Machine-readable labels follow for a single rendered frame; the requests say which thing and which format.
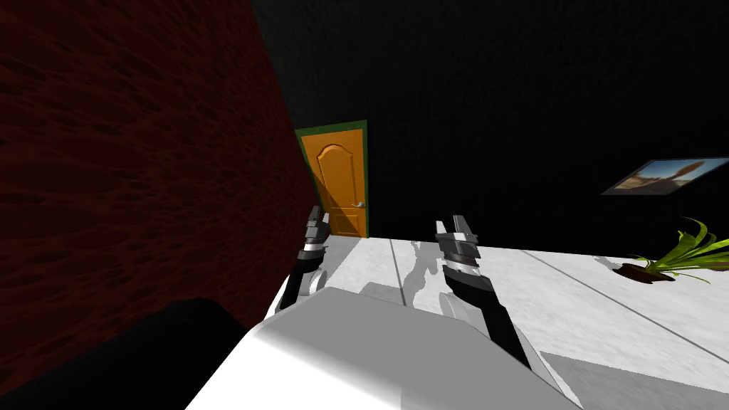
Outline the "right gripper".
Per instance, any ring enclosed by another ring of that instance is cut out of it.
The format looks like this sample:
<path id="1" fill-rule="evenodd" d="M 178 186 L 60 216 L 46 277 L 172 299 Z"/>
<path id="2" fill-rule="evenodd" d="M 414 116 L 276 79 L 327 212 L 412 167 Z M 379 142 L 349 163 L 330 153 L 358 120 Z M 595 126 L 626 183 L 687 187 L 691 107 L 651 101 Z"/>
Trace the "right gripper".
<path id="1" fill-rule="evenodd" d="M 454 233 L 448 233 L 442 221 L 436 222 L 437 241 L 444 255 L 457 255 L 466 258 L 480 258 L 478 237 L 462 215 L 453 216 Z"/>

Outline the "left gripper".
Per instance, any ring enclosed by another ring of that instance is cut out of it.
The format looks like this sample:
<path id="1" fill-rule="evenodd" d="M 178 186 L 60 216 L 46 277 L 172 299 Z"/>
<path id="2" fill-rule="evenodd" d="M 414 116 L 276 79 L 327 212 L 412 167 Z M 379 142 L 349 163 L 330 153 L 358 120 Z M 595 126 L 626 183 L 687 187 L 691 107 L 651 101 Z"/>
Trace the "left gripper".
<path id="1" fill-rule="evenodd" d="M 320 221 L 320 206 L 314 206 L 306 223 L 305 248 L 322 248 L 329 235 L 329 213 Z"/>

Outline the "orange door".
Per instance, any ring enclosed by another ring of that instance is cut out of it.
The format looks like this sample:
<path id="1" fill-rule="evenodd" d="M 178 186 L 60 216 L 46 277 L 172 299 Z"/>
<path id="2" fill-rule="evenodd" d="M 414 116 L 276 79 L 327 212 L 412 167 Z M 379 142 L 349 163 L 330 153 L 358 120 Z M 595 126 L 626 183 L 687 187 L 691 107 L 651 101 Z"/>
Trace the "orange door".
<path id="1" fill-rule="evenodd" d="M 304 135 L 303 147 L 336 236 L 367 237 L 363 132 L 361 129 Z"/>

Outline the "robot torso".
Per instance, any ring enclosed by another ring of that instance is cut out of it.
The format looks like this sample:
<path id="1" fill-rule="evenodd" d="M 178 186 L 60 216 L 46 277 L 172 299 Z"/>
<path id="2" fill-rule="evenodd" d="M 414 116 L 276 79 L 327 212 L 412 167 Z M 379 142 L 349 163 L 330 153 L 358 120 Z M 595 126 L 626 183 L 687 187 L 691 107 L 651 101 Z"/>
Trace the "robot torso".
<path id="1" fill-rule="evenodd" d="M 472 324 L 323 288 L 257 324 L 186 410 L 581 410 Z"/>

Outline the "green potted plant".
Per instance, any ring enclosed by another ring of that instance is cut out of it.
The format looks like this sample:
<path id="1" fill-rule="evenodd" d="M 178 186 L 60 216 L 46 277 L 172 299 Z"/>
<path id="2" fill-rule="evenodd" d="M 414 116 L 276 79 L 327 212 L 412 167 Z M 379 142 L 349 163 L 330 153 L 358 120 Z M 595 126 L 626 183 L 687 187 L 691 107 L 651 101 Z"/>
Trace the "green potted plant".
<path id="1" fill-rule="evenodd" d="M 698 224 L 698 233 L 679 231 L 677 244 L 662 258 L 652 261 L 635 255 L 635 261 L 644 261 L 646 265 L 623 263 L 614 272 L 639 283 L 652 284 L 674 281 L 680 275 L 691 277 L 688 270 L 729 268 L 729 238 L 719 241 L 705 224 L 698 219 L 694 222 Z"/>

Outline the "framed wall picture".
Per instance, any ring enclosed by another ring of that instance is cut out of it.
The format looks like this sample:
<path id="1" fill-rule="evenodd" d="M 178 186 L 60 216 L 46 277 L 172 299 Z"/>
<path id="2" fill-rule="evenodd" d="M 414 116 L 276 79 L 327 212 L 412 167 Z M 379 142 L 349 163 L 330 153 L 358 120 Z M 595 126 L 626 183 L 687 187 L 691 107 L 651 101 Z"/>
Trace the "framed wall picture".
<path id="1" fill-rule="evenodd" d="M 650 160 L 602 195 L 667 196 L 726 164 L 729 157 Z"/>

